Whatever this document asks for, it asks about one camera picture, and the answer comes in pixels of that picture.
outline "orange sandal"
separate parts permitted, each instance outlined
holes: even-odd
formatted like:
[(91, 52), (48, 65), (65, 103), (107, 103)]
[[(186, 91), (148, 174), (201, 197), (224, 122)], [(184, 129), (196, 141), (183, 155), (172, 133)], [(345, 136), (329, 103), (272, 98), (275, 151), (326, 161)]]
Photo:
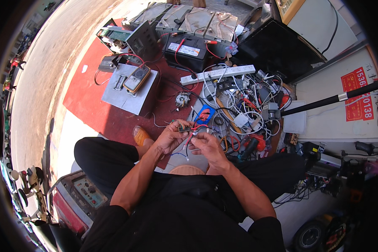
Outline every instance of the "orange sandal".
[(135, 139), (136, 144), (138, 146), (143, 146), (145, 139), (147, 139), (147, 138), (151, 139), (151, 137), (148, 135), (148, 133), (140, 126), (136, 126), (136, 127), (133, 128), (133, 138)]

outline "red mat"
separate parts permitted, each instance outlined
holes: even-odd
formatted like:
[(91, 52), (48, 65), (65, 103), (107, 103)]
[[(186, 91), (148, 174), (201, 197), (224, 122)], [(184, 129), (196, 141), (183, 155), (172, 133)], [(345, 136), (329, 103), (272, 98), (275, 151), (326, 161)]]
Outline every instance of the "red mat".
[[(101, 86), (95, 85), (94, 74), (102, 57), (108, 53), (110, 53), (110, 51), (101, 44), (98, 39), (91, 44), (71, 80), (63, 105), (85, 124), (109, 140), (136, 145), (132, 135), (133, 128), (136, 125), (142, 126), (153, 139), (156, 139), (164, 128), (156, 127), (152, 116), (150, 119), (146, 119), (101, 100), (108, 82), (106, 81)], [(88, 65), (88, 68), (85, 73), (81, 73), (84, 65)], [(168, 67), (163, 58), (159, 60), (156, 65), (162, 72), (158, 99), (167, 100), (177, 91), (182, 90), (182, 88), (166, 79), (179, 83), (181, 77), (189, 75), (189, 72)], [(157, 70), (153, 64), (149, 64), (149, 67), (153, 70)], [(110, 78), (111, 75), (112, 73), (99, 72), (96, 78), (97, 83), (101, 84), (106, 79)], [(195, 92), (199, 94), (201, 89), (202, 84), (199, 83)], [(156, 115), (156, 124), (164, 126), (166, 125), (164, 121), (171, 122), (173, 119), (178, 118), (186, 119), (191, 112), (190, 106), (195, 103), (196, 99), (195, 96), (191, 96), (188, 108), (172, 113), (170, 113), (170, 111), (176, 108), (174, 98), (166, 102), (157, 101), (153, 109), (153, 113)], [(165, 168), (168, 160), (169, 157), (164, 158), (158, 166)]]

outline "power strip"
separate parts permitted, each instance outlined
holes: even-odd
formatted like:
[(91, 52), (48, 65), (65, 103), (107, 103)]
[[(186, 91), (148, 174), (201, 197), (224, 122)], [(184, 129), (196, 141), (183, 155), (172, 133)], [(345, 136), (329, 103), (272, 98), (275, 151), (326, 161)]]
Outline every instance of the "power strip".
[[(246, 66), (240, 66), (240, 67), (229, 67), (224, 73), (224, 68), (223, 69), (218, 69), (218, 70), (212, 70), (208, 72), (204, 72), (206, 80), (210, 76), (212, 79), (218, 79), (222, 74), (223, 77), (228, 77), (228, 76), (234, 76), (234, 75), (243, 75), (243, 74), (248, 74), (248, 73), (255, 73), (255, 67), (253, 65), (246, 65)], [(197, 78), (199, 81), (203, 81), (203, 73), (198, 73)], [(197, 83), (197, 79), (192, 79), (191, 75), (181, 77), (181, 84), (183, 86)]]

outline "multimeter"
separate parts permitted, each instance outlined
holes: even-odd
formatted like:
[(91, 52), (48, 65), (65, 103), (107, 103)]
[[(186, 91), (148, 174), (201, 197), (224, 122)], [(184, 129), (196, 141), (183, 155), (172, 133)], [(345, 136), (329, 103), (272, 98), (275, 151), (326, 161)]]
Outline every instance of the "multimeter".
[(137, 92), (140, 86), (144, 83), (148, 75), (150, 74), (151, 68), (148, 66), (138, 67), (123, 83), (123, 86), (129, 90), (131, 94)]

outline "tire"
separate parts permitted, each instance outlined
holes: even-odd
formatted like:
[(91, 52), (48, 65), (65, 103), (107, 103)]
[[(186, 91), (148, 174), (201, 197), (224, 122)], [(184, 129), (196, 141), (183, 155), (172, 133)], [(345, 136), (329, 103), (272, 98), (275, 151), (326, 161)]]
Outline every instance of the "tire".
[(41, 185), (43, 183), (43, 180), (45, 179), (45, 176), (43, 175), (43, 170), (39, 167), (35, 167), (35, 169), (38, 176), (39, 184)]
[(297, 252), (313, 252), (325, 237), (326, 227), (322, 222), (311, 220), (302, 225), (294, 236), (293, 245)]
[(22, 189), (18, 189), (18, 195), (20, 196), (21, 203), (24, 207), (28, 206), (28, 199)]

